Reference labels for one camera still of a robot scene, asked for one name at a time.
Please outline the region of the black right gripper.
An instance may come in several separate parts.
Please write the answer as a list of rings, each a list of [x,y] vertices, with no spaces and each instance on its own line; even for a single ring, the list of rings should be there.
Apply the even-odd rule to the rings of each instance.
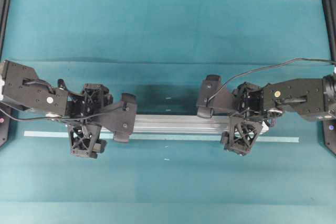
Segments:
[[[249,154],[270,116],[260,108],[262,87],[244,82],[233,90],[236,112],[230,114],[228,131],[222,133],[224,149],[239,156]]]

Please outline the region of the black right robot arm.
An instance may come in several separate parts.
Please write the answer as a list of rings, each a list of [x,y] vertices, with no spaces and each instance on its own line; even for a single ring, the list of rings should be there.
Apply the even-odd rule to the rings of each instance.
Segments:
[[[285,112],[304,120],[320,121],[324,145],[335,152],[335,76],[321,79],[292,79],[259,87],[245,82],[233,92],[236,111],[230,115],[229,130],[222,134],[224,149],[247,155],[264,125],[273,127]]]

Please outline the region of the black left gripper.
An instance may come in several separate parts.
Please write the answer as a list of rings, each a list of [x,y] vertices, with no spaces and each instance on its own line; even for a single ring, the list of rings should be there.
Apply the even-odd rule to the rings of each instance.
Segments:
[[[94,118],[76,119],[87,117],[100,112],[102,108],[113,103],[113,95],[109,89],[102,84],[86,83],[83,88],[84,97],[79,97],[76,101],[67,103],[68,135],[70,140],[70,152],[74,156],[97,158],[103,153],[107,141],[100,139],[102,126]]]

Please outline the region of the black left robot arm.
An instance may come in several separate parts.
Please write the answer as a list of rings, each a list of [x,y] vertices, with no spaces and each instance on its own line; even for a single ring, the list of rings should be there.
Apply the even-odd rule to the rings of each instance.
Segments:
[[[75,93],[62,79],[53,87],[34,68],[1,62],[1,103],[18,111],[41,112],[45,119],[67,125],[73,155],[97,158],[104,152],[107,143],[100,139],[101,126],[93,116],[112,102],[109,89],[101,84],[85,84]]]

